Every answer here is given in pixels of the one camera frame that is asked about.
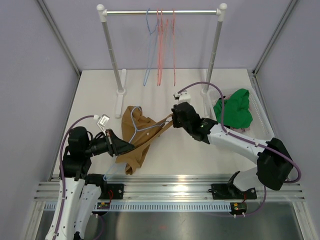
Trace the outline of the green tank top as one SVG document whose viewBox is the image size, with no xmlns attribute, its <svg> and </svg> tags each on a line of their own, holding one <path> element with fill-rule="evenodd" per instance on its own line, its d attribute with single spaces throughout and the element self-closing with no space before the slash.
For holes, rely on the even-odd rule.
<svg viewBox="0 0 320 240">
<path fill-rule="evenodd" d="M 213 106 L 216 120 L 234 129 L 249 128 L 253 117 L 250 113 L 250 92 L 241 88 L 235 91 L 229 98 L 220 98 Z"/>
</svg>

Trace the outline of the mauve tank top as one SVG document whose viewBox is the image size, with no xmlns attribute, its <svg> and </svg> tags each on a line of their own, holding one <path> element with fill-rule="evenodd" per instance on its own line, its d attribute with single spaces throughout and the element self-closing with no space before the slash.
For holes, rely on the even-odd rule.
<svg viewBox="0 0 320 240">
<path fill-rule="evenodd" d="M 245 132 L 253 121 L 250 112 L 250 93 L 239 89 L 224 101 L 223 123 L 237 132 Z"/>
</svg>

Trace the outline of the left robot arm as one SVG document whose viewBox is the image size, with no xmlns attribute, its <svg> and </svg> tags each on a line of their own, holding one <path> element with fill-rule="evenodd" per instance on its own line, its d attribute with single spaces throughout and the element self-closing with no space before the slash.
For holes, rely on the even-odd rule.
<svg viewBox="0 0 320 240">
<path fill-rule="evenodd" d="M 68 132 L 67 146 L 60 156 L 57 205 L 47 240 L 83 240 L 94 209 L 109 210 L 112 200 L 123 198 L 124 185 L 108 184 L 106 177 L 89 173 L 91 158 L 104 153 L 119 156 L 134 146 L 118 138 L 111 129 L 93 137 L 83 126 Z"/>
</svg>

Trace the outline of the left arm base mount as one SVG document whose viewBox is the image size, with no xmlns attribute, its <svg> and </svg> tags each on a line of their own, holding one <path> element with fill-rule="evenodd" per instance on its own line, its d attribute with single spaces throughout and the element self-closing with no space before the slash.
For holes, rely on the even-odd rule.
<svg viewBox="0 0 320 240">
<path fill-rule="evenodd" d="M 99 187 L 101 195 L 99 200 L 122 200 L 124 196 L 123 183 L 108 183 L 104 180 L 104 175 L 91 173 L 85 177 L 86 184 L 92 184 Z"/>
</svg>

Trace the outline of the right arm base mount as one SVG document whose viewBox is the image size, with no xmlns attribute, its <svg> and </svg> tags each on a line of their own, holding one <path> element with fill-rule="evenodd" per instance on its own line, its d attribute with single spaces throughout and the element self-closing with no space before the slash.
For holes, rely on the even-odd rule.
<svg viewBox="0 0 320 240">
<path fill-rule="evenodd" d="M 257 193 L 255 188 L 241 191 L 234 186 L 234 180 L 240 173 L 234 173 L 227 183 L 212 183 L 208 192 L 212 194 L 214 200 L 256 200 Z"/>
</svg>

